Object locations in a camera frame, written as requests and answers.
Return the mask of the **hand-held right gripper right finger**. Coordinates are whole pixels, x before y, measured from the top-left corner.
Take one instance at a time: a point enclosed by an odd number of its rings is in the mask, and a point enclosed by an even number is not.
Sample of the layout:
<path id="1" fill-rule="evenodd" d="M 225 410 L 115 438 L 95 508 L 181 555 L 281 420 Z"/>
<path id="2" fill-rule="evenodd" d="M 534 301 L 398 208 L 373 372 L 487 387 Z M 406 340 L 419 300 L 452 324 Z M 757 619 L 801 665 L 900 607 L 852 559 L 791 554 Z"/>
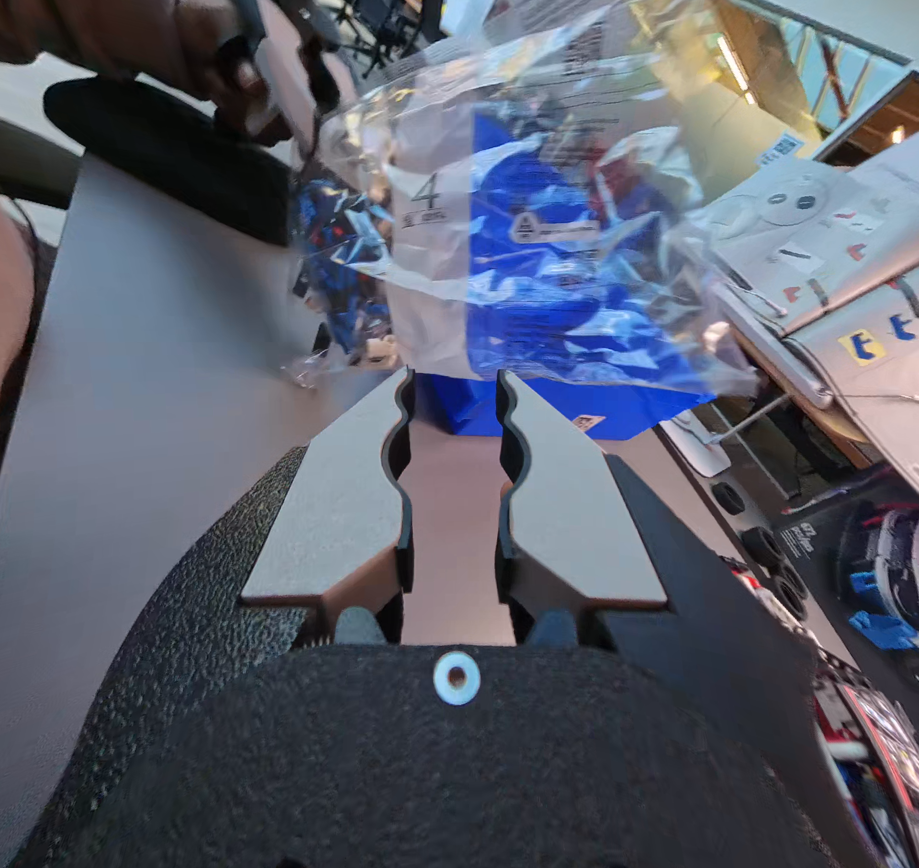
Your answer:
<path id="1" fill-rule="evenodd" d="M 606 455 L 521 377 L 499 372 L 506 477 L 495 549 L 516 642 L 559 619 L 574 639 L 606 612 L 660 613 L 668 598 Z"/>

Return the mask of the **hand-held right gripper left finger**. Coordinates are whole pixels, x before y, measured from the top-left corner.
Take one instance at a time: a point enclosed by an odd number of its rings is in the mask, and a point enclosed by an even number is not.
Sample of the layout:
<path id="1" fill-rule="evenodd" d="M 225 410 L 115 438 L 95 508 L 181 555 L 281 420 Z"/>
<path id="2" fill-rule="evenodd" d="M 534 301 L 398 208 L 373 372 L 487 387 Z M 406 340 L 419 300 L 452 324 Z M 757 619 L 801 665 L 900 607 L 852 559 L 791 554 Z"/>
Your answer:
<path id="1" fill-rule="evenodd" d="M 402 640 L 415 547 L 400 477 L 411 461 L 415 381 L 412 369 L 394 371 L 310 440 L 241 590 L 243 605 L 313 610 L 329 635 L 360 608 L 384 641 Z"/>

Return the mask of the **blue bin with tag label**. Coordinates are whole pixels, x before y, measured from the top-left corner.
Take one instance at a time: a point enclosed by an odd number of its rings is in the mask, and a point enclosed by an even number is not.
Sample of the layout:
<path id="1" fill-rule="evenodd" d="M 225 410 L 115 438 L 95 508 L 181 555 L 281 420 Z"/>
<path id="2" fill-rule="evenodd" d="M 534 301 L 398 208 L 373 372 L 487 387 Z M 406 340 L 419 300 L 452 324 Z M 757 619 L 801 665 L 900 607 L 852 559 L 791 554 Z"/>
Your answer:
<path id="1" fill-rule="evenodd" d="M 499 436 L 514 374 L 588 436 L 628 440 L 711 402 L 733 367 L 704 343 L 715 317 L 672 239 L 667 158 L 548 153 L 545 128 L 473 117 L 462 260 L 436 301 L 451 324 L 419 382 L 451 434 Z"/>

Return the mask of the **large clear numbered parts bag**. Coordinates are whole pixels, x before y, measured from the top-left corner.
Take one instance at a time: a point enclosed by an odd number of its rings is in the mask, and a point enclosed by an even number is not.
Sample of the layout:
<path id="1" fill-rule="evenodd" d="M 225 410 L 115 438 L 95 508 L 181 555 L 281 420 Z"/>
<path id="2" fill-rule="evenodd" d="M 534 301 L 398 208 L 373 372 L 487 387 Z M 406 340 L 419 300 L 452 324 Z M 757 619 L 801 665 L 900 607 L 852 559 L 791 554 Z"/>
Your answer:
<path id="1" fill-rule="evenodd" d="M 295 288 L 353 367 L 748 395 L 699 231 L 707 0 L 497 0 L 298 178 Z"/>

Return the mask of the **partly built lego race car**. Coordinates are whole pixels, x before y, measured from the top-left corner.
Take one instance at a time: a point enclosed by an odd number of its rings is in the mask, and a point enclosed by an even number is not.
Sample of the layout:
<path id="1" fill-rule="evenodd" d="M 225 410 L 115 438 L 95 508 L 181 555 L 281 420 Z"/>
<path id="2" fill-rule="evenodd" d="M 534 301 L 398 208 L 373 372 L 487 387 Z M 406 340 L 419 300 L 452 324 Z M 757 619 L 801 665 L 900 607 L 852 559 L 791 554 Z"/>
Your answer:
<path id="1" fill-rule="evenodd" d="M 856 831 L 879 866 L 917 866 L 917 739 L 902 705 L 833 655 L 745 562 L 720 556 L 787 631 L 815 645 L 815 736 Z"/>

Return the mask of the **black lego set box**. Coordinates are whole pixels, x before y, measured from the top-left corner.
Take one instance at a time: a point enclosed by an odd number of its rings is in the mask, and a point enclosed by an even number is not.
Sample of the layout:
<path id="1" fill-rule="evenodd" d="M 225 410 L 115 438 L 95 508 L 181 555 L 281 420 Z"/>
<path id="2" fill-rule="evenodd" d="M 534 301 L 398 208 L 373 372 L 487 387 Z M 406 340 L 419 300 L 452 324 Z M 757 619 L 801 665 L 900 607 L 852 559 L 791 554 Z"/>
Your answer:
<path id="1" fill-rule="evenodd" d="M 917 491 L 877 465 L 783 511 L 774 534 L 852 650 L 917 687 Z"/>

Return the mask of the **open lego instruction booklet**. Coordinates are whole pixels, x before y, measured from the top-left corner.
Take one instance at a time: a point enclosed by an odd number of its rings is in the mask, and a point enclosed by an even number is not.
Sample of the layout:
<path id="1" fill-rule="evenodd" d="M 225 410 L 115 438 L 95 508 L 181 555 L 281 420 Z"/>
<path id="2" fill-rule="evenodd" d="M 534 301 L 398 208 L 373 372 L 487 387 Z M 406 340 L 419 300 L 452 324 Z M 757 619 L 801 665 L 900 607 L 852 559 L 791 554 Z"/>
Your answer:
<path id="1" fill-rule="evenodd" d="M 918 486 L 917 136 L 850 171 L 795 157 L 702 212 L 742 345 Z"/>

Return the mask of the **person's left hand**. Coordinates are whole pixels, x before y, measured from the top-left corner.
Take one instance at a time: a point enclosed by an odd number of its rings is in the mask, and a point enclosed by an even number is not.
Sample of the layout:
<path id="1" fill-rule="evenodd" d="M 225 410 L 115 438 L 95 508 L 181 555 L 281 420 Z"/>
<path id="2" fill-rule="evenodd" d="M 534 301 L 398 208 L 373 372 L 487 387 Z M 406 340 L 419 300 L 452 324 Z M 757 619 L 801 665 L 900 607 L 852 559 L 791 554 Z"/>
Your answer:
<path id="1" fill-rule="evenodd" d="M 234 59 L 233 70 L 218 61 L 224 41 L 241 31 L 230 0 L 178 0 L 175 8 L 179 43 L 199 97 L 212 102 L 225 127 L 272 148 L 289 140 L 291 132 L 281 116 L 258 131 L 247 127 L 250 114 L 268 102 L 268 87 L 247 56 Z"/>

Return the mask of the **group of black office chairs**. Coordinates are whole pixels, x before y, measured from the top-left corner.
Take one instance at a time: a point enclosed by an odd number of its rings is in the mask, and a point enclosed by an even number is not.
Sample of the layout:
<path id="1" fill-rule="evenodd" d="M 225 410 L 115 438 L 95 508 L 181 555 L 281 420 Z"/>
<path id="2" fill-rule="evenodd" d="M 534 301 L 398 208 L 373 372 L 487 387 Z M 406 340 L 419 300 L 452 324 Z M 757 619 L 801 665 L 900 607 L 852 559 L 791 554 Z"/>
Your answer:
<path id="1" fill-rule="evenodd" d="M 344 50 L 367 59 L 361 78 L 418 50 L 419 40 L 431 46 L 447 37 L 441 25 L 445 0 L 421 0 L 414 10 L 406 0 L 340 0 L 336 24 L 346 24 L 354 40 Z"/>

